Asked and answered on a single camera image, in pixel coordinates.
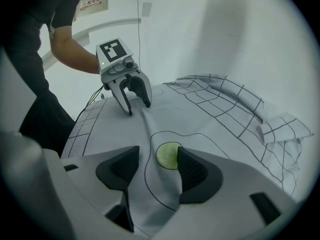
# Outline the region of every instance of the person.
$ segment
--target person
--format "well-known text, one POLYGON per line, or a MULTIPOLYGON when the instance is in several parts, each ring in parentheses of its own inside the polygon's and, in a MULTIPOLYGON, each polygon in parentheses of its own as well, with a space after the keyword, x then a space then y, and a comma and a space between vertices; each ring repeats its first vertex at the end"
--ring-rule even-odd
POLYGON ((29 0, 19 20, 12 26, 3 47, 13 66, 36 95, 20 132, 42 148, 61 156, 75 121, 59 104, 45 78, 38 54, 40 29, 48 27, 52 54, 75 70, 98 74, 96 56, 72 39, 72 22, 80 0, 29 0))

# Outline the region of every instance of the black cable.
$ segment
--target black cable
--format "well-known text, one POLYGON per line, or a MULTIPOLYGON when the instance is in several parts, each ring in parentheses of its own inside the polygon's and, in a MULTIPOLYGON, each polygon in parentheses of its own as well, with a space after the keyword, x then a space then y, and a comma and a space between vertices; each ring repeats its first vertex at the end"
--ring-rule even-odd
POLYGON ((89 101, 87 102, 87 104, 85 105, 84 109, 79 113, 78 117, 76 118, 76 122, 78 121, 79 117, 81 116, 81 114, 86 110, 86 108, 95 100, 95 98, 99 95, 99 93, 101 92, 102 88, 104 86, 101 86, 98 90, 96 90, 90 97, 89 101))
POLYGON ((138 36, 139 36, 139 69, 141 70, 141 64, 140 64, 140 24, 139 24, 139 0, 136 0, 137 2, 137 11, 138 11, 138 36))
POLYGON ((89 106, 89 105, 92 103, 92 101, 95 99, 95 98, 93 98, 93 97, 94 97, 98 92, 100 92, 100 91, 102 90, 102 88, 103 88, 103 86, 100 87, 98 90, 96 90, 96 91, 91 95, 89 101, 88 101, 87 104, 86 104, 86 107, 89 106))

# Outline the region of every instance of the black sleeve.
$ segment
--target black sleeve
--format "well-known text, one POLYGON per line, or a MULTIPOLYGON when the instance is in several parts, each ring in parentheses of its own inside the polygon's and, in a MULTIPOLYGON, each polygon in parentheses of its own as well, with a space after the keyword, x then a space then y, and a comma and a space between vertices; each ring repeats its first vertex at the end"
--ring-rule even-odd
POLYGON ((51 28, 56 29, 64 26, 72 26, 79 1, 80 0, 62 0, 54 13, 51 24, 48 25, 49 31, 52 31, 51 28))

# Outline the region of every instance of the white cloth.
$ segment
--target white cloth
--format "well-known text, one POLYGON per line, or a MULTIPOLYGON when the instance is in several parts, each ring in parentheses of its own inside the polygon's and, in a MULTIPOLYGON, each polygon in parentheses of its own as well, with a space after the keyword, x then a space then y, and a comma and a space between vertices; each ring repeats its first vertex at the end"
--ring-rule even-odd
POLYGON ((154 86, 150 108, 134 94, 127 96, 132 116, 113 97, 87 107, 61 158, 140 146, 128 196, 133 223, 147 236, 179 207, 179 172, 161 167, 156 158, 168 142, 248 164, 290 196, 295 191, 300 138, 312 133, 289 114, 263 124, 264 101, 243 84, 227 76, 189 75, 154 86))

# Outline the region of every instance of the yellow-green circle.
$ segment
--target yellow-green circle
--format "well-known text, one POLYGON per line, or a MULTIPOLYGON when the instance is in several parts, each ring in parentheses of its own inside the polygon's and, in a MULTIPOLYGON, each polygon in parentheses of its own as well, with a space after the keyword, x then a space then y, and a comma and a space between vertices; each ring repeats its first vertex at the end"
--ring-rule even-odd
POLYGON ((159 165, 169 170, 178 169, 177 156, 179 147, 181 145, 178 142, 168 142, 159 146, 155 154, 159 165))

